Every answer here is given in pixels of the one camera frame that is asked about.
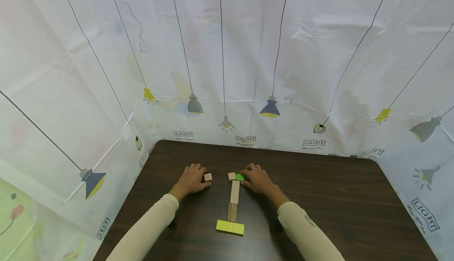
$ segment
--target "left hand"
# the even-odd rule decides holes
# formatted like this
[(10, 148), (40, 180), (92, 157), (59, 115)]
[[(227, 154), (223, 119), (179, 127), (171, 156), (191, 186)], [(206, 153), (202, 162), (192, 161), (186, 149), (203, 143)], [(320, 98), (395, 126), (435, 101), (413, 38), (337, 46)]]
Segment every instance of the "left hand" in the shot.
[(191, 166), (186, 166), (180, 180), (172, 187), (169, 194), (181, 202), (189, 193), (196, 193), (210, 187), (211, 182), (201, 183), (201, 178), (206, 171), (207, 169), (203, 168), (200, 163), (192, 163)]

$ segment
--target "right hand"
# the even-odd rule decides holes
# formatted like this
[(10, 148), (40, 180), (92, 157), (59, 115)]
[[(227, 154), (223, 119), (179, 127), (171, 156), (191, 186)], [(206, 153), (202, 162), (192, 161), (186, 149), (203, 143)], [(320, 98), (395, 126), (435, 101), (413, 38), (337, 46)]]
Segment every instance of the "right hand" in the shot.
[(241, 185), (246, 186), (252, 191), (268, 195), (273, 192), (278, 186), (271, 181), (266, 174), (266, 171), (260, 165), (250, 163), (246, 169), (240, 171), (241, 174), (249, 178), (250, 181), (241, 181)]

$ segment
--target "wrist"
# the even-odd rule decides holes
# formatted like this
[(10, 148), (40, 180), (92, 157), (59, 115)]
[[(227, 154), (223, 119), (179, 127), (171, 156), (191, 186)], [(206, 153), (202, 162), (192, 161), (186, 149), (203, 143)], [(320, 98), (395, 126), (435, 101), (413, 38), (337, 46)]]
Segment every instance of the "wrist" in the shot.
[(174, 196), (179, 203), (185, 198), (188, 194), (188, 191), (181, 184), (176, 183), (169, 191), (169, 194)]

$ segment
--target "hanging cord line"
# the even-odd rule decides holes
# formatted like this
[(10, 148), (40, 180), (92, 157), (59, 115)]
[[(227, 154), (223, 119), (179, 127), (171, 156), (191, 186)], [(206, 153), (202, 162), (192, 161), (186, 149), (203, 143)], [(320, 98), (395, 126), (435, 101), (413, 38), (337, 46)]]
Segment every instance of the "hanging cord line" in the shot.
[(227, 116), (226, 109), (226, 84), (224, 78), (224, 34), (222, 31), (222, 1), (219, 0), (219, 7), (221, 8), (221, 53), (222, 53), (222, 89), (224, 91), (224, 116)]
[(442, 116), (440, 116), (441, 118), (443, 118), (443, 116), (445, 116), (446, 114), (448, 114), (449, 111), (453, 110), (454, 106), (452, 106), (447, 112), (445, 112), (445, 114), (443, 114)]
[(284, 0), (284, 7), (283, 7), (283, 13), (281, 16), (281, 26), (279, 28), (279, 42), (277, 43), (277, 55), (276, 55), (276, 62), (274, 64), (274, 73), (273, 73), (273, 92), (271, 93), (271, 96), (274, 96), (274, 85), (275, 85), (275, 79), (276, 79), (276, 67), (277, 67), (277, 59), (279, 57), (279, 49), (281, 48), (281, 35), (283, 32), (283, 20), (284, 20), (284, 11), (285, 11), (285, 5), (287, 3), (287, 0)]
[(186, 60), (186, 68), (188, 69), (189, 85), (191, 86), (191, 93), (194, 94), (194, 91), (192, 91), (191, 74), (189, 73), (188, 57), (186, 57), (186, 49), (184, 48), (183, 33), (181, 32), (180, 18), (178, 17), (177, 2), (173, 0), (173, 4), (175, 5), (175, 13), (177, 15), (178, 28), (180, 29), (181, 43), (183, 44), (184, 58)]
[[(88, 42), (88, 45), (89, 45), (90, 48), (91, 48), (91, 51), (92, 51), (93, 54), (95, 55), (96, 60), (98, 61), (98, 64), (99, 64), (99, 66), (101, 67), (102, 72), (104, 73), (104, 76), (106, 77), (106, 79), (107, 79), (107, 81), (108, 81), (108, 83), (109, 83), (109, 85), (110, 85), (110, 88), (112, 89), (113, 94), (115, 95), (115, 97), (116, 97), (116, 99), (117, 99), (117, 102), (118, 102), (118, 104), (119, 104), (119, 106), (120, 106), (120, 109), (121, 109), (121, 111), (123, 112), (123, 115), (125, 116), (125, 119), (126, 119), (126, 121), (128, 122), (128, 124), (129, 124), (128, 117), (126, 116), (126, 113), (125, 113), (125, 111), (123, 110), (123, 107), (122, 107), (122, 105), (121, 105), (121, 103), (120, 103), (120, 100), (118, 99), (117, 93), (115, 92), (114, 87), (112, 86), (112, 84), (111, 84), (111, 82), (110, 82), (110, 80), (109, 80), (109, 77), (107, 76), (106, 71), (104, 70), (104, 67), (101, 65), (101, 62), (99, 61), (98, 55), (96, 55), (96, 52), (95, 52), (95, 50), (93, 49), (93, 46), (91, 45), (90, 40), (88, 39), (87, 35), (84, 33), (84, 30), (82, 29), (82, 26), (80, 25), (79, 19), (77, 18), (76, 12), (74, 11), (74, 8), (73, 8), (71, 2), (70, 2), (69, 0), (67, 0), (67, 1), (68, 1), (69, 6), (71, 7), (71, 10), (72, 10), (73, 14), (74, 14), (74, 18), (76, 19), (76, 22), (77, 22), (77, 24), (79, 25), (80, 31), (82, 32), (82, 34), (83, 34), (84, 37), (86, 38), (86, 40), (87, 40), (87, 42)], [(134, 135), (136, 136), (137, 134), (135, 133), (135, 131), (134, 131), (132, 125), (129, 124), (129, 126), (131, 126), (132, 132), (133, 132)]]
[(350, 58), (350, 61), (348, 61), (348, 64), (347, 66), (345, 67), (345, 70), (344, 72), (342, 73), (340, 79), (339, 79), (339, 82), (337, 83), (337, 87), (336, 87), (336, 90), (334, 91), (334, 96), (333, 96), (333, 101), (331, 102), (331, 107), (329, 108), (329, 111), (328, 111), (328, 118), (326, 118), (325, 122), (323, 122), (322, 126), (328, 121), (329, 119), (329, 114), (331, 113), (331, 110), (333, 109), (333, 105), (334, 105), (334, 100), (336, 98), (336, 93), (337, 93), (337, 89), (339, 88), (339, 85), (342, 81), (342, 78), (344, 77), (345, 75), (345, 72), (347, 71), (350, 63), (352, 62), (353, 60), (353, 57), (355, 57), (355, 54), (356, 52), (358, 51), (358, 48), (359, 46), (361, 45), (361, 43), (363, 42), (364, 38), (366, 37), (366, 35), (368, 34), (368, 32), (371, 30), (371, 28), (373, 27), (374, 25), (374, 22), (375, 22), (375, 18), (377, 17), (377, 14), (378, 14), (378, 11), (380, 10), (380, 7), (381, 7), (381, 4), (383, 3), (383, 0), (380, 1), (380, 4), (378, 5), (378, 8), (377, 8), (377, 11), (375, 12), (375, 15), (374, 15), (374, 18), (372, 19), (372, 23), (370, 24), (370, 27), (367, 29), (366, 33), (364, 34), (364, 36), (361, 38), (361, 41), (359, 41), (358, 43), (358, 46), (356, 46), (356, 49), (355, 49), (355, 52), (353, 52), (353, 55), (352, 55), (352, 58)]
[(60, 150), (64, 155), (65, 157), (67, 157), (72, 163), (73, 165), (75, 165), (80, 171), (82, 171), (82, 169), (77, 165), (77, 163), (74, 162), (74, 160), (72, 160), (54, 141), (52, 141), (51, 138), (49, 138), (48, 135), (46, 135), (46, 133), (44, 133), (44, 131), (38, 127), (38, 125), (35, 124), (35, 122), (33, 122), (33, 120), (30, 119), (30, 117), (27, 116), (27, 114), (25, 114), (22, 109), (19, 108), (19, 106), (17, 106), (9, 97), (6, 96), (6, 94), (4, 94), (1, 90), (0, 90), (0, 93), (2, 94), (2, 96), (4, 96), (12, 105), (14, 105), (14, 107), (20, 112), (22, 113), (22, 115), (24, 115), (28, 121), (30, 121), (30, 123), (33, 124), (33, 126), (36, 127), (36, 129), (38, 129), (54, 146), (57, 147), (58, 150)]
[(432, 50), (432, 52), (430, 52), (430, 54), (427, 56), (427, 58), (424, 60), (424, 62), (421, 64), (421, 66), (419, 66), (418, 70), (416, 70), (415, 74), (410, 78), (410, 81), (407, 82), (407, 84), (404, 86), (404, 88), (402, 88), (402, 90), (400, 91), (400, 93), (398, 93), (397, 97), (393, 100), (393, 102), (391, 102), (391, 104), (389, 105), (388, 109), (391, 108), (392, 104), (397, 100), (397, 98), (402, 94), (402, 92), (405, 90), (405, 88), (407, 87), (408, 84), (410, 84), (410, 82), (412, 81), (412, 79), (416, 76), (416, 74), (419, 72), (419, 70), (421, 70), (421, 68), (424, 66), (424, 64), (427, 62), (427, 60), (430, 58), (430, 56), (433, 54), (433, 52), (435, 51), (435, 49), (438, 48), (438, 46), (440, 45), (440, 43), (443, 41), (443, 39), (445, 39), (445, 37), (448, 35), (448, 33), (451, 31), (451, 28), (453, 28), (454, 24), (452, 24), (448, 31), (445, 33), (445, 35), (442, 37), (442, 39), (437, 43), (437, 45), (435, 46), (435, 48)]
[(140, 20), (137, 18), (137, 16), (134, 16), (134, 14), (132, 13), (131, 6), (128, 3), (126, 3), (126, 2), (125, 2), (125, 5), (128, 6), (129, 11), (131, 12), (131, 16), (136, 20), (137, 24), (139, 25), (139, 31), (140, 31), (139, 39), (143, 41), (143, 39), (141, 38), (141, 35), (143, 34), (143, 27), (142, 27), (142, 25), (140, 23)]
[[(141, 73), (141, 69), (140, 69), (139, 62), (137, 61), (136, 53), (134, 52), (134, 48), (132, 48), (131, 39), (129, 39), (128, 31), (126, 30), (125, 23), (123, 22), (123, 18), (122, 18), (121, 14), (120, 14), (120, 10), (119, 10), (119, 8), (118, 8), (117, 1), (116, 1), (116, 0), (113, 0), (113, 1), (114, 1), (114, 3), (115, 3), (115, 7), (117, 8), (118, 15), (120, 16), (120, 20), (121, 20), (121, 24), (123, 25), (123, 29), (125, 29), (126, 37), (128, 38), (129, 46), (131, 46), (132, 54), (134, 55), (134, 59), (135, 59), (136, 64), (137, 64), (137, 68), (139, 69), (140, 76), (141, 76), (142, 81), (143, 81), (143, 85), (145, 86), (145, 88), (147, 88), (147, 84), (145, 83), (145, 79), (143, 78), (143, 74)], [(128, 5), (129, 9), (131, 10), (131, 15), (132, 15), (131, 6), (129, 6), (128, 3), (125, 3), (125, 4)], [(139, 27), (140, 27), (140, 35), (139, 35), (139, 38), (140, 38), (140, 40), (141, 40), (142, 27), (141, 27), (140, 21), (139, 21), (134, 15), (132, 15), (132, 16), (137, 20), (137, 22), (138, 22), (138, 24), (139, 24)]]

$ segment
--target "wooden block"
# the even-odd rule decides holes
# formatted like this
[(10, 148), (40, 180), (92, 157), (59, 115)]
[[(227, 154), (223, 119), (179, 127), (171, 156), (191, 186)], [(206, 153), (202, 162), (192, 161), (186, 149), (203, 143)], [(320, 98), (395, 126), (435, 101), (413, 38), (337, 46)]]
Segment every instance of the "wooden block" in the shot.
[(240, 182), (237, 180), (232, 181), (232, 192), (230, 193), (230, 203), (238, 204), (240, 196)]
[(232, 180), (236, 180), (236, 174), (235, 174), (235, 172), (230, 172), (230, 173), (228, 174), (228, 181), (229, 181), (229, 182), (232, 182)]
[(236, 222), (236, 211), (238, 209), (237, 204), (228, 204), (228, 214), (227, 214), (227, 222)]
[(242, 175), (241, 173), (237, 173), (236, 174), (236, 180), (243, 181), (244, 180), (244, 175)]
[(207, 173), (203, 176), (203, 178), (205, 179), (205, 182), (208, 182), (208, 181), (212, 181), (213, 180), (213, 177), (211, 175), (211, 173)]
[(244, 235), (244, 225), (237, 224), (236, 222), (227, 222), (225, 220), (218, 220), (216, 224), (216, 231), (222, 231), (237, 235)]

